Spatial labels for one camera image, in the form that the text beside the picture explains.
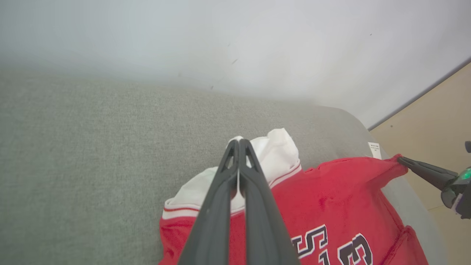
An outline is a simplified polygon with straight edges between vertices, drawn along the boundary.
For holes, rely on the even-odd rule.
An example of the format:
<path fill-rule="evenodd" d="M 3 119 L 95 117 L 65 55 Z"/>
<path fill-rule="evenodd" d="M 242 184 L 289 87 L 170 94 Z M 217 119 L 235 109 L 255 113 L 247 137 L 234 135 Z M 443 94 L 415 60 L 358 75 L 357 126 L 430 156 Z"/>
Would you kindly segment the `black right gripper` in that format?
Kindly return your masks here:
<path fill-rule="evenodd" d="M 456 173 L 403 156 L 397 158 L 397 161 L 440 190 L 444 206 L 459 215 L 461 219 L 471 218 L 470 167 L 461 173 Z"/>

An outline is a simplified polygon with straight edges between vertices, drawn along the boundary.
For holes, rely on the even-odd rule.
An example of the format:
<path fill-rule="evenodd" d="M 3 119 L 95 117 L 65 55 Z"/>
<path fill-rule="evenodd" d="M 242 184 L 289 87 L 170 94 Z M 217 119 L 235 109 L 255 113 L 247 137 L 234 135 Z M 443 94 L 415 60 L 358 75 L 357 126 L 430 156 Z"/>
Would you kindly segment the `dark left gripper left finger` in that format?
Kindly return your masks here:
<path fill-rule="evenodd" d="M 232 193 L 237 191 L 239 141 L 228 144 L 179 265 L 228 265 Z"/>

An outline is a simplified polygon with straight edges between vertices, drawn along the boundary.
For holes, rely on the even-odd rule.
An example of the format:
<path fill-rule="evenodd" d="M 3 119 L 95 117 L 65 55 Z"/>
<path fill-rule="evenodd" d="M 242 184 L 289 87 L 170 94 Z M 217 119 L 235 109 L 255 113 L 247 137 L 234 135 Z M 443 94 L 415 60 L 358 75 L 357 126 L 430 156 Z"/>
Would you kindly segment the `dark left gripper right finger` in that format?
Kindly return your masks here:
<path fill-rule="evenodd" d="M 299 265 L 299 258 L 254 148 L 239 141 L 239 176 L 245 198 L 246 263 Z"/>

